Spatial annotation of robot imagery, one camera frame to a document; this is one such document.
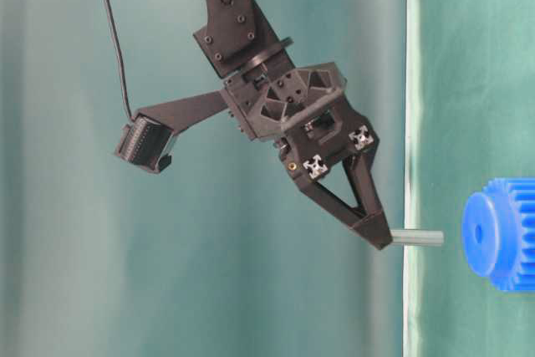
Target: green fabric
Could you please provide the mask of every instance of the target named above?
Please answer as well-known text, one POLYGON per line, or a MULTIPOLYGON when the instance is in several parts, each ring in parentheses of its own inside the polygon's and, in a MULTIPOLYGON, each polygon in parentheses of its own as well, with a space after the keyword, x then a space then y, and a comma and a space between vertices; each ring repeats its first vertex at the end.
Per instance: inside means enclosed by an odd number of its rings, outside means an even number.
MULTIPOLYGON (((405 1, 258 2, 297 65, 347 76, 402 226, 405 1)), ((191 36, 203 0, 112 3, 134 109, 220 88, 191 36)), ((271 144, 223 113, 160 176, 112 156, 125 117, 101 0, 1 0, 0 24, 2 357, 400 354, 401 250, 300 195, 271 144)))
POLYGON ((411 222, 446 232, 409 260, 408 357, 533 355, 535 296, 465 262, 466 199, 535 176, 535 0, 409 0, 411 222))

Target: blue gear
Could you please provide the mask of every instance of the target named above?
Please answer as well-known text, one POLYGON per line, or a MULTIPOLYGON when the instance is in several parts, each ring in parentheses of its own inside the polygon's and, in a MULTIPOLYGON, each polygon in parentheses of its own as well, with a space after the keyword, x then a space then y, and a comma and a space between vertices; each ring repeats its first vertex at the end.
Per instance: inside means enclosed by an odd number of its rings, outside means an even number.
POLYGON ((466 202, 466 260, 504 292, 535 292, 535 178, 495 179, 466 202))

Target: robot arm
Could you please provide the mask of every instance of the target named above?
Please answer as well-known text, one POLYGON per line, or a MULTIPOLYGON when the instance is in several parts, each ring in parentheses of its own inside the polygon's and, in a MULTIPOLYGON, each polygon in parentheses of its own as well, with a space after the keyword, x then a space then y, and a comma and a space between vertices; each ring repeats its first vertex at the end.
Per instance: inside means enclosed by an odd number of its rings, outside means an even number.
POLYGON ((137 110, 116 155, 160 173, 184 130, 229 108, 250 140, 273 140, 298 189, 382 249, 392 235, 370 170, 379 137, 344 95, 335 64, 296 68, 255 0, 206 0, 208 22, 194 33, 224 79, 218 92, 137 110), (341 163, 353 189, 347 205, 320 181, 341 163))

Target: teal curtain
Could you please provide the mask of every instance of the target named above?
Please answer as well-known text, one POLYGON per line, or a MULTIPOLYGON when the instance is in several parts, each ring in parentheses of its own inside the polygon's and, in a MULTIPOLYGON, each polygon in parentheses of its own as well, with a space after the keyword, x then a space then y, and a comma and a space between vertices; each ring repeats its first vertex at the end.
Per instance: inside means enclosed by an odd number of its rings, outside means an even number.
MULTIPOLYGON (((297 65, 347 76, 403 226, 405 0, 258 2, 297 65)), ((134 109, 220 88, 191 36, 203 0, 112 3, 134 109)), ((101 0, 0 0, 0 41, 1 356, 400 355, 402 251, 301 196, 270 144, 221 114, 160 176, 112 156, 125 117, 101 0)))
POLYGON ((409 20, 410 222, 446 245, 408 254, 405 355, 533 355, 533 295, 470 270, 461 217, 492 178, 535 176, 535 0, 409 0, 409 20))

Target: metal rod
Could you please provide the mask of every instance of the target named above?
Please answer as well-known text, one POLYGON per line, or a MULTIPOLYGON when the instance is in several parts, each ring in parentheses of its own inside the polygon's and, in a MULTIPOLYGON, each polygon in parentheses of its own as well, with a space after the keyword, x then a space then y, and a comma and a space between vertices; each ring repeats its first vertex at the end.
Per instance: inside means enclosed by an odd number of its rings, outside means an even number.
POLYGON ((398 229, 391 230, 392 244, 399 246, 432 246, 444 244, 444 232, 429 230, 398 229))

